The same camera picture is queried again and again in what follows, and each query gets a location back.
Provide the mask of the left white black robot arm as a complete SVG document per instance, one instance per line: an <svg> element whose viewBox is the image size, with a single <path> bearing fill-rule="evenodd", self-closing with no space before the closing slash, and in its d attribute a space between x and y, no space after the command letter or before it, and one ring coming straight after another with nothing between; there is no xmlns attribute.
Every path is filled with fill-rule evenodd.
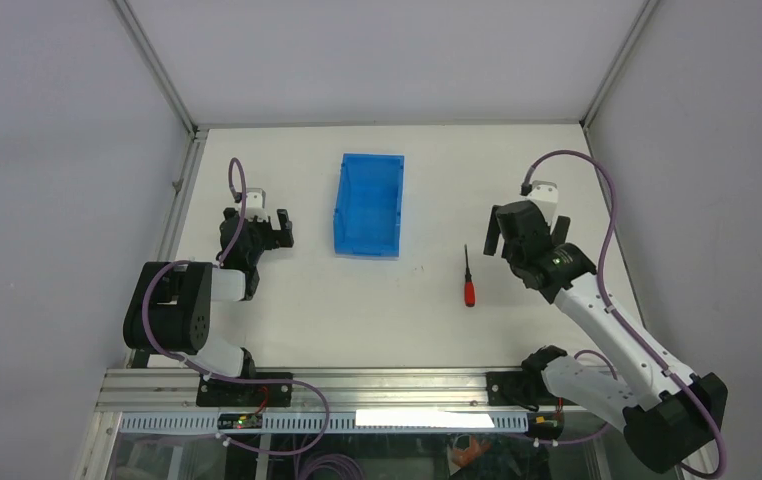
<svg viewBox="0 0 762 480"><path fill-rule="evenodd" d="M220 250L225 260L147 262L143 265L123 321L125 344L164 354L206 378L252 380L251 353L210 332L211 306L253 299L266 251L294 246L293 224L285 209L270 216L262 209L223 211Z"/></svg>

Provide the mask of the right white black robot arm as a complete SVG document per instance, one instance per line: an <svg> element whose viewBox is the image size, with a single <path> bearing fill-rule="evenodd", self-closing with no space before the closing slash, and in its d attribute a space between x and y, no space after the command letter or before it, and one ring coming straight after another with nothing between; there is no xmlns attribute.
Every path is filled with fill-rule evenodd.
<svg viewBox="0 0 762 480"><path fill-rule="evenodd" d="M521 362L505 399L530 411L547 397L563 398L620 431L635 457L665 473L715 443L718 466L727 457L721 427L728 389L715 374L697 375L647 331L634 327L604 285L594 263L566 242L569 220L546 220L531 200L493 206L485 239L488 256L499 253L525 287L579 326L614 367L609 377L548 345Z"/></svg>

